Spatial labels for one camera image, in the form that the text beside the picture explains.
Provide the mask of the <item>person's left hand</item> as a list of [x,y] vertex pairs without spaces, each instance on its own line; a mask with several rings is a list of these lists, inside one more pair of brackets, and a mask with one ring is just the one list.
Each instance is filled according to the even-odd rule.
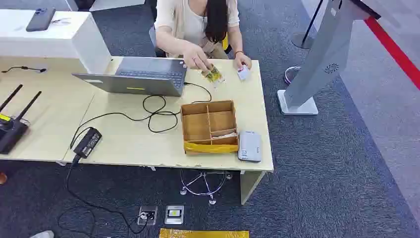
[[252,60],[242,51],[237,51],[234,55],[235,66],[238,71],[242,71],[243,66],[248,69],[252,68]]

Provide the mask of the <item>person's right hand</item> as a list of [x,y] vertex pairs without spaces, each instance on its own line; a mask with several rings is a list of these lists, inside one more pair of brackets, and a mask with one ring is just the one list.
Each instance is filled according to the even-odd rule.
[[184,47],[182,55],[189,68],[204,72],[212,70],[212,64],[208,61],[206,54],[200,46],[188,43]]

